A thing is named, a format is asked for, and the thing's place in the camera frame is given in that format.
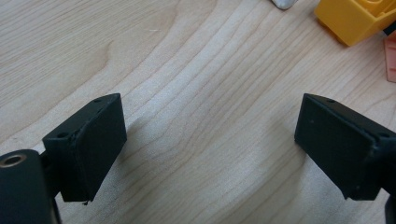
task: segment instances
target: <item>yellow lego brick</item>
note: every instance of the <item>yellow lego brick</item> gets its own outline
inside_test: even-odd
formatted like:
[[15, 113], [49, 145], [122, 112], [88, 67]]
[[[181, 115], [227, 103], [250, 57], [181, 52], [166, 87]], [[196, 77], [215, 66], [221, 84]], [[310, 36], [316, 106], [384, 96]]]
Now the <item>yellow lego brick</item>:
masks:
[[396, 21], [395, 0], [321, 0], [319, 21], [352, 46]]

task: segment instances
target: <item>black bracket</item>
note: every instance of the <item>black bracket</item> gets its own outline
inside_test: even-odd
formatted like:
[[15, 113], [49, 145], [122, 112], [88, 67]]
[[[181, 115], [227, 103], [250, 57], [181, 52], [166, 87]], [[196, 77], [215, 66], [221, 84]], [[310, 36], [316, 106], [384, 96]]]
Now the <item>black bracket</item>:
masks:
[[295, 141], [352, 200], [389, 194], [387, 223], [395, 223], [396, 133], [348, 107], [305, 94]]
[[54, 197], [92, 201], [126, 142], [118, 93], [97, 98], [32, 149], [0, 157], [1, 223], [60, 223]]

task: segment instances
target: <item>screw hole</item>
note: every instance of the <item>screw hole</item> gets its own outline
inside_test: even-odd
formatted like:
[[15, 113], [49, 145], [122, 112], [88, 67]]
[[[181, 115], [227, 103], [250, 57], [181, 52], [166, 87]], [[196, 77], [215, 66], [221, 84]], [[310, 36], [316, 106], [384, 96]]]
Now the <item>screw hole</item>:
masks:
[[0, 167], [8, 168], [14, 165], [18, 165], [19, 163], [23, 162], [25, 159], [26, 156], [23, 154], [13, 155], [0, 161]]
[[390, 137], [389, 134], [387, 133], [379, 133], [378, 135], [381, 137]]
[[66, 137], [67, 135], [69, 135], [69, 133], [59, 133], [59, 134], [56, 135], [56, 136], [59, 137], [59, 138], [64, 138], [64, 137]]

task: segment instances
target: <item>light wood surface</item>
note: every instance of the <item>light wood surface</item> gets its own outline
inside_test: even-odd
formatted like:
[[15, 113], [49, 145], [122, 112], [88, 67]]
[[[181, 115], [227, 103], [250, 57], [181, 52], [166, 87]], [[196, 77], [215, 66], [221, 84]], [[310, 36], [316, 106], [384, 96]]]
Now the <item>light wood surface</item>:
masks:
[[304, 92], [396, 130], [385, 36], [346, 48], [317, 4], [1, 0], [0, 152], [120, 92], [128, 142], [64, 223], [385, 223], [385, 191], [345, 201], [293, 140]]

